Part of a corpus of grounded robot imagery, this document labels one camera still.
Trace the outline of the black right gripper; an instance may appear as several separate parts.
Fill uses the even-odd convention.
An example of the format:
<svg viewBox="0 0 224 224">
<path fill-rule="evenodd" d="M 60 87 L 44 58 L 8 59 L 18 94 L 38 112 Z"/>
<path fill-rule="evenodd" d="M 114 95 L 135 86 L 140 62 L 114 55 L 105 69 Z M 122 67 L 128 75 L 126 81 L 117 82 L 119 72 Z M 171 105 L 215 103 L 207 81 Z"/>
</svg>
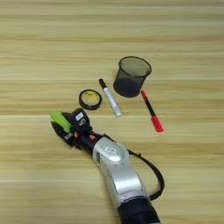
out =
<svg viewBox="0 0 224 224">
<path fill-rule="evenodd" d="M 73 126 L 72 115 L 68 112 L 63 112 L 62 115 L 66 118 L 71 126 Z M 80 133 L 75 131 L 74 133 L 66 133 L 64 129 L 56 122 L 51 122 L 51 125 L 57 134 L 67 145 L 87 152 L 89 155 L 93 155 L 93 150 L 96 143 L 102 138 L 102 135 L 96 134 L 93 131 L 85 131 Z"/>
</svg>

